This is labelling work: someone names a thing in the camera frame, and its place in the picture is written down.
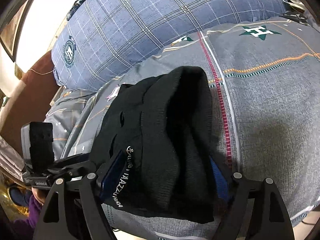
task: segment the purple clothing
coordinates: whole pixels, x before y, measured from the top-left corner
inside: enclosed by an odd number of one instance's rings
[[[29,217],[13,222],[13,228],[21,240],[32,240],[42,205],[32,195],[29,202]]]

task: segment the cable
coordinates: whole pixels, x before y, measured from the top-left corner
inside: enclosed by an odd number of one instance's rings
[[[301,221],[303,224],[308,225],[308,226],[315,226],[316,224],[312,224],[312,223],[306,223],[305,221]]]
[[[39,75],[47,75],[47,74],[50,74],[50,73],[52,73],[52,72],[53,72],[53,70],[52,70],[52,71],[50,71],[50,72],[48,72],[48,73],[41,74],[41,73],[39,73],[39,72],[35,71],[35,70],[34,70],[34,69],[32,69],[32,68],[30,68],[29,70],[32,70],[33,72],[35,72],[35,73],[37,73],[37,74],[39,74]]]

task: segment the wall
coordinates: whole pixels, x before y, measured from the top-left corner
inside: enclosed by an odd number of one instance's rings
[[[6,96],[10,96],[19,80],[14,75],[15,63],[12,62],[0,44],[0,89]]]
[[[3,98],[5,97],[5,94],[1,91],[1,89],[0,89],[0,107],[1,107],[1,105],[2,105],[2,103],[3,103]]]
[[[34,0],[27,14],[17,51],[24,73],[41,58],[75,0]]]

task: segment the orange stripe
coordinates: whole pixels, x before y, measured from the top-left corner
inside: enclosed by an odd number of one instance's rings
[[[261,69],[261,68],[270,67],[270,66],[272,66],[272,65],[279,64],[279,63],[284,62],[284,61],[287,61],[287,60],[299,60],[299,59],[304,58],[305,56],[312,56],[312,57],[314,57],[313,54],[304,53],[304,54],[302,54],[302,55],[300,55],[300,56],[298,56],[298,57],[286,57],[286,58],[278,59],[278,60],[273,61],[273,62],[271,62],[271,63],[267,63],[267,64],[264,64],[264,65],[260,65],[260,66],[253,67],[253,68],[249,68],[249,69],[245,69],[245,70],[238,70],[238,69],[235,69],[235,68],[230,68],[230,69],[224,70],[223,72],[224,72],[224,73],[229,73],[229,72],[248,73],[248,72],[251,72],[251,71],[259,70],[259,69]]]
[[[284,28],[284,27],[281,27],[281,26],[278,25],[278,24],[275,24],[275,23],[271,23],[271,24],[273,24],[273,25],[275,25],[275,26],[278,26],[279,28],[287,31],[287,32],[290,33],[292,36],[294,36],[294,37],[296,37],[297,39],[299,39],[301,42],[303,42],[304,45],[307,46],[307,48],[313,53],[314,56],[316,56],[317,58],[320,59],[320,57],[318,56],[318,53],[315,53],[315,52],[310,48],[310,46],[309,46],[303,39],[301,39],[299,36],[295,35],[294,33],[290,32],[289,30],[287,30],[287,29]]]
[[[211,84],[211,83],[215,83],[215,81],[214,81],[214,80],[209,80],[209,81],[208,81],[208,84]]]
[[[93,117],[91,117],[88,122],[93,119],[94,117],[96,117],[98,114],[100,114],[101,112],[105,111],[106,109],[108,109],[110,106],[106,106],[105,108],[103,108],[101,111],[97,112]]]

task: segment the knit hat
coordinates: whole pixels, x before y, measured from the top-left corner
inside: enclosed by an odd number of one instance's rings
[[[113,165],[104,203],[144,217],[213,221],[211,127],[212,97],[199,67],[121,85],[90,153],[97,167],[124,160]]]

